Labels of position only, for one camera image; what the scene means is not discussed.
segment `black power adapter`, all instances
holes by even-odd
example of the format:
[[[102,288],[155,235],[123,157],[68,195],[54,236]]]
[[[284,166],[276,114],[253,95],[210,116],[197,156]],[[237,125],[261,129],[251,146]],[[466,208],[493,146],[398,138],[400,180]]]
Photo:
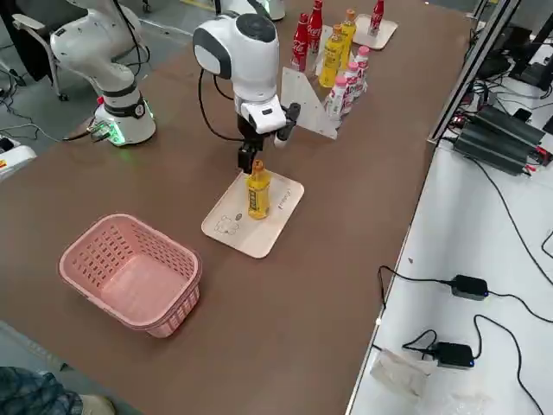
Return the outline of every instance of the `black power adapter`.
[[[466,344],[438,342],[432,356],[438,361],[438,367],[463,370],[474,367],[473,350]]]
[[[458,275],[449,282],[449,285],[451,294],[456,297],[482,301],[489,295],[487,282],[484,279]]]

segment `red bottle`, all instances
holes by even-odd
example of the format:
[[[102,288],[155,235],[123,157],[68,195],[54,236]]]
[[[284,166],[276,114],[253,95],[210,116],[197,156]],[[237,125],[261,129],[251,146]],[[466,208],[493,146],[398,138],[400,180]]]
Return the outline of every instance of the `red bottle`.
[[[380,29],[380,22],[382,22],[382,16],[384,15],[384,0],[378,0],[377,4],[372,10],[371,16],[371,35],[376,35]]]
[[[315,0],[313,12],[308,22],[309,52],[313,55],[319,54],[322,34],[322,0]]]
[[[300,22],[297,23],[297,31],[294,35],[294,55],[292,56],[292,68],[298,72],[305,72],[308,58],[308,15],[302,13]]]

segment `plastic basket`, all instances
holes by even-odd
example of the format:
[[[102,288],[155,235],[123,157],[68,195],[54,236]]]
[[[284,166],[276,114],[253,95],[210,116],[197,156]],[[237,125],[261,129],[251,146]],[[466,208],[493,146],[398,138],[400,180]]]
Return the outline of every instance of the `plastic basket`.
[[[126,326],[175,332],[200,298],[200,258],[128,214],[104,217],[64,252],[60,274]]]

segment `jeans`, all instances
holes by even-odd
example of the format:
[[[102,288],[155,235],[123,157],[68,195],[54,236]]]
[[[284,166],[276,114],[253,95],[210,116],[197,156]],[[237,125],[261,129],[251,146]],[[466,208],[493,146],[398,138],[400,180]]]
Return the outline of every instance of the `jeans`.
[[[0,367],[0,415],[81,415],[82,410],[79,395],[51,373]]]

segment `yellow beverage bottle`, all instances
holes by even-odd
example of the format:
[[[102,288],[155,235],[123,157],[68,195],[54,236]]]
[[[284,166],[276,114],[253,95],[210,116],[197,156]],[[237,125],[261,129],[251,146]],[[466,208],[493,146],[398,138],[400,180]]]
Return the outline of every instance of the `yellow beverage bottle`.
[[[342,69],[347,69],[349,63],[349,55],[352,50],[353,36],[355,35],[355,10],[347,10],[347,19],[342,23],[342,35],[344,36],[344,48],[342,49],[341,66]]]
[[[322,62],[321,75],[319,76],[319,83],[325,88],[332,88],[334,86],[334,80],[340,69],[343,44],[342,26],[341,24],[335,24],[332,36],[330,36],[325,44],[324,60]]]
[[[246,181],[248,187],[248,215],[253,219],[264,219],[269,215],[270,173],[261,160],[253,162],[253,169]]]

